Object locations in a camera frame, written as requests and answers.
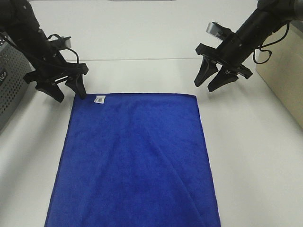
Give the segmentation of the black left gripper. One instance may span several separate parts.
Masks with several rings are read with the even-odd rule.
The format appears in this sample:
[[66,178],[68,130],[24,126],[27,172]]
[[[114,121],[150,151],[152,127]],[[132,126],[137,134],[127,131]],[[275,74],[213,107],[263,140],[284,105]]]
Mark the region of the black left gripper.
[[86,90],[83,83],[83,76],[89,71],[85,63],[63,62],[63,65],[48,63],[30,54],[25,57],[34,67],[34,71],[27,73],[23,79],[26,83],[36,82],[36,90],[43,92],[61,103],[64,94],[57,86],[58,83],[65,82],[80,99],[86,98]]

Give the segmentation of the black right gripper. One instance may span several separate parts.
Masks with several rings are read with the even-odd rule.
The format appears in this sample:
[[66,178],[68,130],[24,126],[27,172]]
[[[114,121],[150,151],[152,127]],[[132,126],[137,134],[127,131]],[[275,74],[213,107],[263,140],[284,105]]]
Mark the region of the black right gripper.
[[207,86],[209,92],[235,82],[237,74],[248,79],[252,72],[242,63],[253,52],[252,45],[243,42],[235,33],[230,34],[217,48],[200,43],[196,53],[202,55],[202,64],[194,80],[196,87],[201,86],[211,75],[218,72],[217,64],[222,68]]

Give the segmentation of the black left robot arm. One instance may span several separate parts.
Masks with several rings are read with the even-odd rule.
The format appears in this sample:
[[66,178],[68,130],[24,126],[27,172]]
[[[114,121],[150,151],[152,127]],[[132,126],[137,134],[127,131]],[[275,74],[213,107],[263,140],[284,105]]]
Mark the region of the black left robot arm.
[[70,37],[46,36],[29,1],[0,2],[0,35],[34,67],[34,71],[23,77],[26,83],[36,82],[36,90],[62,102],[64,94],[58,84],[64,82],[80,99],[85,99],[83,76],[89,71],[87,65],[80,63],[79,58],[75,63],[65,60],[61,51],[74,51]]

